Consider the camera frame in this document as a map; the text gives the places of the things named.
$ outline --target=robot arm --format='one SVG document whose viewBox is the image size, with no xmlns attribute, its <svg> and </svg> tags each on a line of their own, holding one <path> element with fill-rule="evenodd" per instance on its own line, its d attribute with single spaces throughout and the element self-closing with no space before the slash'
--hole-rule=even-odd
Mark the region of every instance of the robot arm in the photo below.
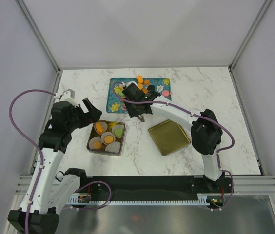
<svg viewBox="0 0 275 234">
<path fill-rule="evenodd" d="M 97 122 L 102 112 L 96 109 L 86 98 L 83 103 L 88 109 L 84 113 L 74 100 L 74 91 L 67 90 L 60 101 L 52 106 L 51 120 L 48 121 L 39 139 L 39 147 L 44 156 L 43 166 L 38 159 L 28 191 L 18 210 L 11 210 L 9 222 L 19 231 L 25 231 L 25 216 L 28 204 L 29 233 L 53 234 L 59 221 L 59 214 L 73 194 L 80 186 L 85 185 L 86 173 L 83 169 L 69 168 L 65 172 L 63 181 L 50 195 L 57 168 L 63 159 L 67 145 L 71 141 L 71 133 L 76 128 L 83 128 Z M 31 192 L 35 190 L 32 200 Z"/>
<path fill-rule="evenodd" d="M 216 150 L 221 143 L 223 132 L 215 124 L 197 117 L 205 116 L 217 122 L 216 116 L 211 110 L 206 109 L 204 112 L 195 113 L 193 110 L 174 104 L 154 90 L 150 90 L 145 94 L 135 83 L 130 83 L 127 86 L 123 85 L 124 90 L 122 92 L 125 94 L 126 99 L 131 101 L 131 103 L 125 102 L 126 109 L 131 118 L 138 117 L 141 119 L 142 114 L 154 114 L 166 117 L 180 124 L 191 132 L 192 145 L 202 155 L 205 176 L 212 181 L 217 181 L 221 177 L 223 173 L 219 168 Z M 144 101 L 152 101 L 154 103 L 132 103 Z M 187 114 L 182 109 L 188 110 L 188 113 L 192 114 Z"/>
</svg>

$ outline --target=gold tray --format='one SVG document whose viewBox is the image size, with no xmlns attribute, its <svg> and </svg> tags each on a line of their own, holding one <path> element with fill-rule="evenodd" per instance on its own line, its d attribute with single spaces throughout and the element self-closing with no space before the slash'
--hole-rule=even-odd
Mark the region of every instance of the gold tray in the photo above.
<svg viewBox="0 0 275 234">
<path fill-rule="evenodd" d="M 114 121 L 106 121 L 106 120 L 99 120 L 99 122 L 105 122 L 107 123 L 107 132 L 112 132 L 112 128 L 115 126 L 115 125 L 123 125 L 123 134 L 122 134 L 122 138 L 116 138 L 115 141 L 119 142 L 120 143 L 120 149 L 119 149 L 119 152 L 118 153 L 113 153 L 113 152 L 109 152 L 109 151 L 105 151 L 106 149 L 106 145 L 103 144 L 102 148 L 100 150 L 92 150 L 90 149 L 89 147 L 89 142 L 92 138 L 94 137 L 101 137 L 100 134 L 98 134 L 95 129 L 94 129 L 94 124 L 92 126 L 92 130 L 91 130 L 91 133 L 90 133 L 90 137 L 88 139 L 88 143 L 87 143 L 87 149 L 88 151 L 90 151 L 91 153 L 94 153 L 94 154 L 100 154 L 100 155 L 112 155 L 112 156 L 120 156 L 121 155 L 121 151 L 122 151 L 122 146 L 124 144 L 124 135 L 125 135 L 125 131 L 126 131 L 126 126 L 124 123 L 122 122 L 114 122 Z"/>
<path fill-rule="evenodd" d="M 166 120 L 148 130 L 163 156 L 177 151 L 191 143 L 181 125 Z"/>
</svg>

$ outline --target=marble tabletop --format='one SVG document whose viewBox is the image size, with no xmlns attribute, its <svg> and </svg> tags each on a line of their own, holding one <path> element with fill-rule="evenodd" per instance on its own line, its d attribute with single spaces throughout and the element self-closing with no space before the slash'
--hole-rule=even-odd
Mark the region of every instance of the marble tabletop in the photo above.
<svg viewBox="0 0 275 234">
<path fill-rule="evenodd" d="M 235 175 L 260 174 L 254 150 L 246 129 L 237 96 L 226 67 L 203 68 L 143 68 L 143 69 L 89 69 L 64 70 L 59 92 L 75 91 L 75 100 L 88 98 L 103 114 L 101 119 L 124 122 L 127 132 L 119 157 L 90 153 L 86 144 L 92 126 L 77 129 L 67 147 L 58 170 L 69 167 L 85 169 L 91 176 L 137 175 L 202 175 L 202 157 L 192 145 L 162 156 L 148 133 L 148 129 L 165 118 L 145 115 L 145 122 L 130 119 L 128 114 L 109 114 L 106 101 L 109 81 L 113 77 L 162 77 L 171 81 L 172 101 L 188 108 L 214 111 L 219 123 L 235 137 L 232 149 L 220 153 L 221 165 Z M 222 146 L 231 144 L 223 133 Z"/>
</svg>

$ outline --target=gray wall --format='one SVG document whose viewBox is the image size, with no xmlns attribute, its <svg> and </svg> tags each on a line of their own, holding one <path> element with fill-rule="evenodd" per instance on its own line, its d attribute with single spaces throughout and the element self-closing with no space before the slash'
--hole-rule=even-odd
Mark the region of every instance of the gray wall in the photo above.
<svg viewBox="0 0 275 234">
<path fill-rule="evenodd" d="M 26 89 L 52 90 L 55 72 L 13 0 L 0 0 L 0 233 L 20 174 L 28 170 L 33 147 L 9 122 L 11 100 Z M 15 121 L 38 139 L 49 96 L 28 94 L 14 109 Z"/>
<path fill-rule="evenodd" d="M 275 175 L 275 1 L 234 70 L 260 158 Z"/>
<path fill-rule="evenodd" d="M 264 0 L 24 0 L 60 67 L 229 65 Z"/>
</svg>

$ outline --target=teal patterned mat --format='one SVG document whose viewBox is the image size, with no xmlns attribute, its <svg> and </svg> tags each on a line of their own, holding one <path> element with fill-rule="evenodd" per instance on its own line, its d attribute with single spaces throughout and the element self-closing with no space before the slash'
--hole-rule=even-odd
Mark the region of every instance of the teal patterned mat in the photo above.
<svg viewBox="0 0 275 234">
<path fill-rule="evenodd" d="M 170 80 L 168 78 L 144 78 L 144 80 L 149 80 L 153 86 L 155 86 L 155 90 L 162 94 L 162 91 L 169 91 L 169 95 L 166 96 L 169 100 L 171 100 L 171 87 Z M 107 113 L 116 113 L 116 114 L 126 114 L 125 106 L 123 102 L 114 94 L 112 88 L 113 84 L 117 81 L 128 83 L 130 81 L 137 82 L 137 78 L 111 78 L 109 82 L 108 96 L 107 96 L 107 105 L 106 111 Z M 115 87 L 116 92 L 119 90 L 119 85 L 117 84 Z"/>
</svg>

